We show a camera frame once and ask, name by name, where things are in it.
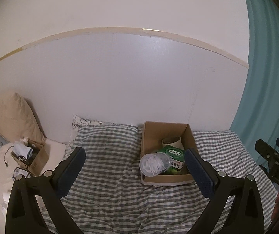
checkered bedsheet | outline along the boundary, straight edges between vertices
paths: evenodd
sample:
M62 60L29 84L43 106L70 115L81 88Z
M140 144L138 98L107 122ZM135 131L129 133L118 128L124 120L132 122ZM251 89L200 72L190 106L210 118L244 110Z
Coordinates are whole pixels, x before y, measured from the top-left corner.
M252 174L260 191L265 229L270 224L277 192L233 131L193 131L200 156L229 176ZM70 192L61 201L84 233L185 234L203 212L208 199L195 183L177 187L145 186L140 182L142 129L127 125L95 125L79 129L65 158L80 146L86 162ZM213 232L226 220L233 197ZM43 217L56 232L47 211Z

plaid blanket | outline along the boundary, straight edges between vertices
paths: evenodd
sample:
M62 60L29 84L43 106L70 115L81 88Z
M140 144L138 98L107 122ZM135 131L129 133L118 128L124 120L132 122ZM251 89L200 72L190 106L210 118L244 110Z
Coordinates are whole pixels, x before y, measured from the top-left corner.
M233 131L193 135L199 154L229 176L252 174L260 191L265 229L270 224L277 192ZM142 129L127 125L95 125L79 129L71 148L86 151L86 162L70 192L61 201L84 233L185 234L203 212L208 199L196 183L177 187L145 186L140 182ZM213 232L226 220L233 196ZM43 217L57 233L47 211Z

curtain fold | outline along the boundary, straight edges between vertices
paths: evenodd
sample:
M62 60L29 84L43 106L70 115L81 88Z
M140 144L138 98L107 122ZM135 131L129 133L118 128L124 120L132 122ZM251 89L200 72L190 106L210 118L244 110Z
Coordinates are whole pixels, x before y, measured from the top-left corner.
M279 137L279 9L273 0L246 0L249 26L249 71L238 111L230 127L258 164L255 151L263 139L276 148Z

metal screw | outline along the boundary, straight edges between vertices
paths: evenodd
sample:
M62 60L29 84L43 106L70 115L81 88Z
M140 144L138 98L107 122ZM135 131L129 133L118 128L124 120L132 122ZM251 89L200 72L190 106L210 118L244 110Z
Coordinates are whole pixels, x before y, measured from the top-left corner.
M224 171L219 171L218 175L220 175L221 177L226 177L227 173Z
M251 174L249 174L249 175L247 176L247 179L253 181L253 180L254 180L254 177L253 177Z
M15 179L16 180L21 180L22 178L23 178L22 174L18 174Z
M44 173L44 176L45 177L50 177L52 175L52 173L53 173L52 171L48 170Z

green box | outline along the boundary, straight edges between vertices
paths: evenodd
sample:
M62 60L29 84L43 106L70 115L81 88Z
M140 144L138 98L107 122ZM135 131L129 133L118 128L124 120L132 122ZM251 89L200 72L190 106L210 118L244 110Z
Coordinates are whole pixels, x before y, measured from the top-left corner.
M172 159L170 168L163 174L179 174L185 164L185 152L169 145L160 149L158 152L165 153Z

